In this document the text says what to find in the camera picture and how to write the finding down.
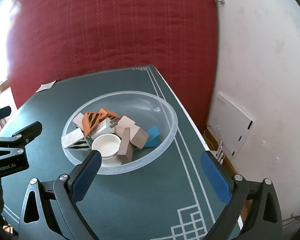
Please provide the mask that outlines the white zebra striped block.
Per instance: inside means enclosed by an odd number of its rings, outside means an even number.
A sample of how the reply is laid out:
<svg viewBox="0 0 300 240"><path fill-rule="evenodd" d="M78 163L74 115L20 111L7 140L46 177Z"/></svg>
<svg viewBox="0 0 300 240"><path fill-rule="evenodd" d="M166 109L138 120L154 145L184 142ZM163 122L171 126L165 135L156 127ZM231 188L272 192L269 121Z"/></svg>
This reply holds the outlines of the white zebra striped block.
<svg viewBox="0 0 300 240"><path fill-rule="evenodd" d="M62 146L66 149L90 151L89 141L80 128L73 130L61 138Z"/></svg>

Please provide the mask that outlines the white charger plug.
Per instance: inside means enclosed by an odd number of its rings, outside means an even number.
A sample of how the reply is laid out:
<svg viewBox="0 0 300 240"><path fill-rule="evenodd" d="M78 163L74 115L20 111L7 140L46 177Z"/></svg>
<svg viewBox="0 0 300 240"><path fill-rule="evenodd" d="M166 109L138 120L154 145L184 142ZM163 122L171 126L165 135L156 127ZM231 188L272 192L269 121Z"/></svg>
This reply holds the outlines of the white charger plug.
<svg viewBox="0 0 300 240"><path fill-rule="evenodd" d="M115 131L112 127L111 120L109 118L104 119L99 123L90 133L91 139L95 140L97 137L104 134L113 134Z"/></svg>

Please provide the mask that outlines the orange black striped wedge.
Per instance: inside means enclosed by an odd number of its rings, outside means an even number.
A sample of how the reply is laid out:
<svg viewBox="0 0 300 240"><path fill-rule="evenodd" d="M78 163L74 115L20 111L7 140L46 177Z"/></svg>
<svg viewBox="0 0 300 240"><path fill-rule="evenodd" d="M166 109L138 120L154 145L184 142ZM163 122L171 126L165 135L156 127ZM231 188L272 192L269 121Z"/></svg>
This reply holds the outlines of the orange black striped wedge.
<svg viewBox="0 0 300 240"><path fill-rule="evenodd" d="M103 112L85 112L82 119L84 136L87 137L106 115Z"/></svg>

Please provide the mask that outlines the light wooden block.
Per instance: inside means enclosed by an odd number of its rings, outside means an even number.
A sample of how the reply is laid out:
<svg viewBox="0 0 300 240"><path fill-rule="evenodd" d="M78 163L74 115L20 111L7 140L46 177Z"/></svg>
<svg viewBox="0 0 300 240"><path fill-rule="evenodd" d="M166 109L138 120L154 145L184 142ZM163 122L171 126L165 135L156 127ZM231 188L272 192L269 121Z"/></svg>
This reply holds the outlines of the light wooden block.
<svg viewBox="0 0 300 240"><path fill-rule="evenodd" d="M122 138L123 130L126 127L130 128L131 144L139 149L142 149L149 138L148 133L145 132L141 127L137 126L135 121L124 115L114 127L115 134Z"/></svg>

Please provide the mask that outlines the blue wedge block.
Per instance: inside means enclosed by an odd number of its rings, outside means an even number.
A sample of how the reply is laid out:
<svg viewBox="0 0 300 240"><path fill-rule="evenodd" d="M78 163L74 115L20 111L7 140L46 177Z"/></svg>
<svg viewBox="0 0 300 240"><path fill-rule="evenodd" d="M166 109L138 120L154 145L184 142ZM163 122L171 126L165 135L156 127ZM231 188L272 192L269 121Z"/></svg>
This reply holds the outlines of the blue wedge block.
<svg viewBox="0 0 300 240"><path fill-rule="evenodd" d="M160 144L158 126L152 126L149 130L147 130L147 133L149 135L149 138L144 147L158 147Z"/></svg>

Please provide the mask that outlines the orange top wooden block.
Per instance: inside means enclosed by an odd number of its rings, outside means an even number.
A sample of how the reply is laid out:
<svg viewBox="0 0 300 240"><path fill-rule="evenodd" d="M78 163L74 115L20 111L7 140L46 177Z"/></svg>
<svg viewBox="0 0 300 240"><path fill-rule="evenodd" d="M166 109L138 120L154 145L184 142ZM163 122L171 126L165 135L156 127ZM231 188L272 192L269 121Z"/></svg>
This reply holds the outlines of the orange top wooden block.
<svg viewBox="0 0 300 240"><path fill-rule="evenodd" d="M107 109L101 108L99 111L99 121L100 123L104 120L106 120L106 118L108 118L110 120L111 124L116 124L119 122L119 120L121 119L121 117L119 115L117 115L116 113L109 111Z"/></svg>

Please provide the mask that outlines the white round cup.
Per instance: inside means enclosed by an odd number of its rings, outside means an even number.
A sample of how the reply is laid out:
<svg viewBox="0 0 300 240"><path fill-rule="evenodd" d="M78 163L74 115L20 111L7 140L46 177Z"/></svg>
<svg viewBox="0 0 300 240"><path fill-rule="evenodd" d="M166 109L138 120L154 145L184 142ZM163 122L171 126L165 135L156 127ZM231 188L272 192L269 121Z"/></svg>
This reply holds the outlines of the white round cup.
<svg viewBox="0 0 300 240"><path fill-rule="evenodd" d="M117 157L117 152L121 139L115 134L104 134L97 137L92 143L92 150L97 150L101 154L102 166L120 166L121 161Z"/></svg>

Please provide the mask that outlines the white paper packet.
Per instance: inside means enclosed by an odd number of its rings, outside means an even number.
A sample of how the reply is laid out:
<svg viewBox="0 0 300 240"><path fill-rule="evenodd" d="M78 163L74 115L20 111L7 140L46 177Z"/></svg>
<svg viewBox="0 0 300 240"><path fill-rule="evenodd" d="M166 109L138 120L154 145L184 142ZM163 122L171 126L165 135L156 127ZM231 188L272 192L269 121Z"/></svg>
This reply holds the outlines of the white paper packet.
<svg viewBox="0 0 300 240"><path fill-rule="evenodd" d="M41 92L43 90L50 89L55 83L56 83L56 80L52 81L50 83L40 85L40 87L36 90L36 93Z"/></svg>

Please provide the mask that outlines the green table mat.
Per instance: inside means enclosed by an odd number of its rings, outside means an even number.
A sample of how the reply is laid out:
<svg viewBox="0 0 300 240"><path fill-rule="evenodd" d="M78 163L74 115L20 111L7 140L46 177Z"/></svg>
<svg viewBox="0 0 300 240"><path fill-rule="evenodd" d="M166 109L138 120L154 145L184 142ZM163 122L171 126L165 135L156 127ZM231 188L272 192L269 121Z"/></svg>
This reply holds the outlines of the green table mat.
<svg viewBox="0 0 300 240"><path fill-rule="evenodd" d="M74 120L106 109L129 121L132 135L104 128L88 137ZM224 208L201 166L207 145L155 67L109 70L71 78L34 94L5 126L9 136L35 122L41 135L27 147L29 169L2 180L4 218L15 228L32 178L50 181L88 155L64 138L76 135L102 154L77 204L100 239L203 239Z"/></svg>

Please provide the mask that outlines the clear plastic bowl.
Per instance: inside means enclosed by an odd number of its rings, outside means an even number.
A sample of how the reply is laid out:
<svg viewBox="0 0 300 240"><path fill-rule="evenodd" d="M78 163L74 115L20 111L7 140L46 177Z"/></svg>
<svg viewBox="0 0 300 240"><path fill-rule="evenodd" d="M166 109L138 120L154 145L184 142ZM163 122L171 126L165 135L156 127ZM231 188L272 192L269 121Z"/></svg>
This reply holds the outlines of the clear plastic bowl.
<svg viewBox="0 0 300 240"><path fill-rule="evenodd" d="M163 155L177 128L177 114L166 100L146 92L119 91L76 106L64 125L61 146L73 165L98 150L98 174L119 175Z"/></svg>

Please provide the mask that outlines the red quilted mattress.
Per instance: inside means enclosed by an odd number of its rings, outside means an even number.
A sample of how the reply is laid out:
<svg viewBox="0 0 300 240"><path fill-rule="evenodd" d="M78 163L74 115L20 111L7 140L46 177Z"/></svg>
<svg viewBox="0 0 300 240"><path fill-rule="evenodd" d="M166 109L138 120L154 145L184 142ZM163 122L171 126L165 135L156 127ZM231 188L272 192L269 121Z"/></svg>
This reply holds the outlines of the red quilted mattress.
<svg viewBox="0 0 300 240"><path fill-rule="evenodd" d="M217 57L215 0L14 0L8 78L17 107L40 85L154 65L199 129Z"/></svg>

